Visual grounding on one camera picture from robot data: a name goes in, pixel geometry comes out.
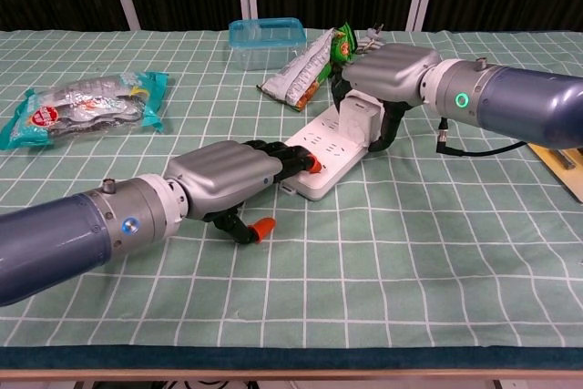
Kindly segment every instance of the green indicator light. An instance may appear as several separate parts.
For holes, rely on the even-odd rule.
[[[455,104],[460,108],[465,108],[470,103],[470,97],[466,93],[459,93],[455,97]]]

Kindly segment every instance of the plug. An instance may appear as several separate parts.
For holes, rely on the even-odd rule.
[[[368,100],[348,95],[340,104],[338,133],[367,148],[381,130],[381,107]]]

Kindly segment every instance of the dark green table edge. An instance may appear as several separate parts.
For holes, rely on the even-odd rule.
[[[0,348],[0,369],[583,370],[583,348],[273,349],[169,346]]]

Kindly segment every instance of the robotic hand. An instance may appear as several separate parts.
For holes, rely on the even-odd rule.
[[[304,147],[281,142],[221,141],[169,161],[164,176],[105,179],[61,200],[0,216],[0,306],[175,234],[184,218],[213,222],[241,244],[275,226],[238,217],[253,195],[321,164]]]
[[[442,60],[430,48],[386,44],[345,67],[332,82],[334,103],[357,90],[383,103],[381,136],[369,146],[389,148],[401,119],[426,104],[442,118],[438,153],[484,156],[523,146],[583,146],[583,78],[502,67],[476,61]],[[487,152],[464,152],[445,145],[447,120],[473,125],[519,141]]]

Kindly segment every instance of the white power strip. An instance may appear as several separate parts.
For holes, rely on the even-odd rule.
[[[358,108],[364,112],[370,113],[369,118],[373,120],[363,120],[362,114],[355,115],[361,121],[361,128],[373,129],[376,131],[380,125],[381,107],[369,101],[362,100],[358,97]],[[348,108],[347,97],[341,104],[341,113]],[[378,132],[364,132],[359,136],[359,143],[349,140],[341,134],[339,127],[339,115],[335,106],[326,109],[320,116],[311,121],[308,125],[289,138],[285,144],[288,146],[301,145],[308,149],[322,164],[322,170],[319,173],[300,172],[299,174],[287,178],[280,185],[280,188],[289,193],[299,193],[309,200],[321,200],[334,185],[342,179],[346,173],[360,161],[368,152],[368,138],[375,137]]]

